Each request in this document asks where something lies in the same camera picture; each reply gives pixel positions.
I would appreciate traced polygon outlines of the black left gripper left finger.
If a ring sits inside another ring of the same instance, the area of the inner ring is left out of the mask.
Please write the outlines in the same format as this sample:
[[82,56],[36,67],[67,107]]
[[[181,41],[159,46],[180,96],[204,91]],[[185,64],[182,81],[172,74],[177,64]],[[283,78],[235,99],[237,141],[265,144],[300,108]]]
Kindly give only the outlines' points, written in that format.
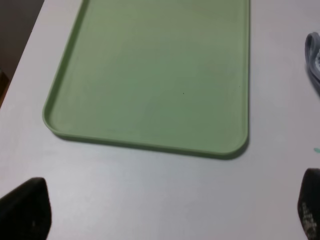
[[51,225],[51,204],[44,178],[30,178],[0,198],[2,240],[45,240]]

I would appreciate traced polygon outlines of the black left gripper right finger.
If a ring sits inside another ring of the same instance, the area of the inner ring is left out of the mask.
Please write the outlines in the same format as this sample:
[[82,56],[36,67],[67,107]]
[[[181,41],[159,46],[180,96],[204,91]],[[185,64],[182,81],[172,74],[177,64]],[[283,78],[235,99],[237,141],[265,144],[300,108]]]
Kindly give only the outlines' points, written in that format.
[[303,176],[297,212],[308,240],[320,239],[320,169],[308,168]]

